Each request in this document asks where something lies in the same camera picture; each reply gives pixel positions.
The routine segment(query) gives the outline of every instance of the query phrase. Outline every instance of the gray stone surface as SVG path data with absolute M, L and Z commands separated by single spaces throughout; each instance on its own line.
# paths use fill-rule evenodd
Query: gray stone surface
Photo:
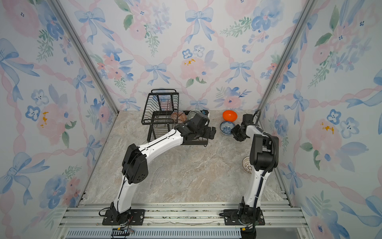
M 219 125 L 223 111 L 210 111 L 215 139 L 202 145 L 181 145 L 156 157 L 148 177 L 139 183 L 133 203 L 240 202 L 251 175 L 241 162 L 249 155 L 251 141 L 237 142 Z M 236 124 L 245 112 L 237 112 Z M 142 111 L 121 111 L 96 165 L 81 204 L 111 203 L 119 192 L 122 160 L 127 147 L 147 141 L 149 126 L 141 124 Z M 264 201 L 282 200 L 275 174 L 267 180 Z

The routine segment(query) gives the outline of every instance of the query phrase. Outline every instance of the ribbon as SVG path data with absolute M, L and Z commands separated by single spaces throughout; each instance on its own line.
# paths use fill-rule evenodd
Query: ribbon
M 296 188 L 299 188 L 299 187 L 302 187 L 302 186 L 303 186 L 303 182 L 301 181 L 301 179 L 300 179 L 299 177 L 297 177 L 297 174 L 296 174 L 296 172 L 295 172 L 295 168 L 293 167 L 292 162 L 289 162 L 289 163 L 288 163 L 288 169 L 289 169 L 290 173 L 285 174 L 284 171 L 282 171 L 282 170 L 281 170 L 281 173 L 282 173 L 287 179 L 291 179 L 292 176 L 293 176 L 293 179 L 290 181 L 289 193 L 293 193 L 293 194 L 295 194 L 295 184 L 296 184 Z
M 94 163 L 96 162 L 94 156 L 95 156 L 95 152 L 94 152 L 94 148 L 99 148 L 101 147 L 102 145 L 99 144 L 99 140 L 94 144 L 96 140 L 94 139 L 94 136 L 93 135 L 90 135 L 89 136 L 89 143 L 87 144 L 85 150 L 84 150 L 84 153 L 83 153 L 83 156 L 87 157 L 89 155 L 89 153 L 91 153 L 93 155 L 93 165 Z
M 31 180 L 27 176 L 16 174 L 40 172 L 49 168 L 49 166 L 43 166 L 45 162 L 44 159 L 40 163 L 34 165 L 33 167 L 23 169 L 31 161 L 32 158 L 24 152 L 16 154 L 16 156 L 13 158 L 13 167 L 8 170 L 5 176 L 0 177 L 0 194 L 6 193 L 11 188 L 13 180 L 15 180 L 19 184 L 23 185 L 26 189 L 23 197 L 24 205 L 26 205 L 28 199 L 32 199 L 31 193 L 28 190 L 28 187 L 31 184 Z
M 151 86 L 152 86 L 152 83 L 154 82 L 154 80 L 158 79 L 158 74 L 160 75 L 160 77 L 161 77 L 165 82 L 167 82 L 167 83 L 169 84 L 168 79 L 170 79 L 170 77 L 165 76 L 165 75 L 163 75 L 163 73 L 162 73 L 162 72 L 166 72 L 166 71 L 167 71 L 167 70 L 166 70 L 166 68 L 167 68 L 167 67 L 166 67 L 166 64 L 161 63 L 161 64 L 159 64 L 159 65 L 145 65 L 144 68 L 145 68 L 145 70 L 146 70 L 147 72 L 152 72 L 153 75 L 154 75 L 154 78 L 153 78 L 152 80 L 150 80 L 150 81 L 147 83 L 148 85 L 151 85 Z
M 377 85 L 382 85 L 382 69 L 374 77 L 374 83 Z M 347 99 L 345 101 L 349 103 L 347 108 L 357 106 L 359 104 L 365 104 L 367 106 L 376 106 L 382 102 L 382 91 L 378 92 L 366 101 L 362 101 L 360 99 Z M 382 114 L 379 117 L 378 134 L 382 134 Z
M 300 121 L 300 107 L 302 111 L 306 110 L 309 107 L 309 100 L 304 99 L 301 96 L 301 93 L 298 89 L 296 89 L 295 92 L 293 93 L 293 98 L 295 98 L 296 101 L 293 103 L 292 106 L 284 106 L 285 107 L 284 110 L 287 110 L 287 109 L 293 110 L 296 108 L 295 122 L 294 122 L 294 124 L 296 124 L 296 120 Z
M 208 39 L 210 39 L 210 41 L 212 41 L 211 34 L 214 34 L 215 31 L 209 29 L 205 25 L 204 21 L 207 21 L 210 23 L 212 21 L 213 16 L 214 16 L 214 10 L 212 8 L 206 8 L 204 11 L 198 11 L 198 12 L 196 12 L 194 10 L 186 11 L 186 21 L 189 23 L 195 21 L 195 28 L 194 28 L 194 33 L 189 35 L 188 37 L 186 37 L 185 42 L 188 42 L 188 44 L 189 44 L 192 37 L 194 35 L 198 34 L 198 32 L 200 30 L 200 25 L 202 26 L 204 34 L 207 36 Z
M 199 109 L 199 107 L 203 110 L 208 108 L 204 107 L 207 105 L 208 100 L 207 99 L 202 99 L 201 101 L 196 101 L 196 100 L 191 100 L 190 105 L 195 106 L 195 109 Z
M 76 89 L 78 89 L 78 87 L 81 85 L 81 88 L 84 90 L 84 93 L 85 93 L 84 94 L 84 104 L 87 103 L 85 85 L 87 85 L 90 88 L 94 88 L 94 86 L 92 85 L 93 81 L 84 81 L 85 78 L 86 78 L 85 71 L 84 71 L 84 69 L 80 68 L 78 71 L 77 77 L 73 79 L 73 86 Z
M 12 58 L 17 58 L 17 57 L 19 57 L 19 53 L 16 51 L 12 43 L 5 38 L 1 38 L 0 39 L 0 66 L 15 83 L 15 86 L 13 87 L 13 91 L 12 91 L 12 97 L 14 102 L 17 101 L 17 98 L 23 100 L 20 90 L 17 86 L 18 83 L 20 82 L 20 78 L 19 78 L 19 75 L 16 73 L 16 71 L 9 65 L 5 64 L 3 61 L 6 61 L 11 66 L 13 66 L 16 69 L 19 69 L 20 71 L 24 73 L 27 73 L 33 76 L 40 76 L 36 72 L 32 71 L 33 64 L 20 64 L 20 63 L 16 63 L 9 60 Z
M 124 111 L 126 111 L 127 109 L 130 109 L 131 106 L 138 111 L 140 110 L 139 106 L 136 106 L 135 104 L 133 104 L 133 103 L 137 103 L 137 100 L 135 99 L 135 97 L 130 97 L 128 99 L 120 98 L 118 99 L 118 101 L 119 103 L 126 104 L 126 109 L 124 109 Z
M 248 73 L 246 73 L 246 72 L 244 71 L 244 69 L 249 70 L 249 69 L 252 67 L 252 63 L 253 63 L 253 62 L 252 62 L 251 60 L 246 61 L 245 63 L 238 63 L 238 62 L 233 62 L 233 63 L 231 63 L 231 64 L 230 64 L 230 69 L 231 69 L 231 70 L 236 69 L 236 72 L 235 72 L 235 75 L 234 75 L 233 77 L 229 78 L 229 79 L 226 80 L 225 82 L 230 83 L 231 80 L 232 80 L 233 78 L 238 77 L 238 75 L 240 74 L 240 68 L 241 68 L 241 74 L 242 74 L 244 80 L 245 80 L 245 81 L 248 81 L 248 77 L 250 77 L 251 75 L 249 75 Z
M 114 32 L 101 26 L 101 24 L 97 22 L 97 21 L 100 21 L 102 23 L 105 22 L 104 12 L 100 8 L 95 8 L 92 12 L 76 11 L 74 14 L 76 15 L 77 19 L 81 23 L 85 23 L 89 21 L 89 26 L 90 26 L 90 29 L 92 30 L 92 34 L 87 38 L 86 40 L 87 42 L 90 42 L 91 44 L 93 44 L 93 36 L 97 35 L 96 26 L 101 30 L 101 32 L 103 32 L 107 37 L 109 37 L 110 39 L 114 41 L 113 37 L 111 36 L 111 34 L 113 34 Z

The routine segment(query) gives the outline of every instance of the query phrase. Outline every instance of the blue patterned bowl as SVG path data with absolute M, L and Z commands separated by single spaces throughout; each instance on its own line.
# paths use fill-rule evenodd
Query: blue patterned bowl
M 230 121 L 224 121 L 223 123 L 220 124 L 220 130 L 225 135 L 231 135 L 232 134 L 231 129 L 233 127 L 235 127 L 235 124 Z

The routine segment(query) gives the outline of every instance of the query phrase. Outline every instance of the dish rack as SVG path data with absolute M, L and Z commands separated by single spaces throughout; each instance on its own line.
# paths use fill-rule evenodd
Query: dish rack
M 179 93 L 175 89 L 153 89 L 148 94 L 142 115 L 142 124 L 150 125 L 147 142 L 153 141 L 172 130 L 179 120 Z M 207 145 L 208 139 L 199 138 L 187 145 Z

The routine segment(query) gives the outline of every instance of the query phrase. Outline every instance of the floral wallpaper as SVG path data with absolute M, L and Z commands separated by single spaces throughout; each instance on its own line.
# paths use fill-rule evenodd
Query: floral wallpaper
M 47 2 L 0 4 L 0 238 L 50 238 L 115 115 Z
M 115 104 L 139 111 L 150 90 L 158 88 L 180 92 L 181 109 L 256 109 L 305 2 L 61 4 Z M 296 63 L 293 58 L 290 66 Z M 295 78 L 289 69 L 285 75 Z
M 317 1 L 263 110 L 315 239 L 382 238 L 381 10 Z

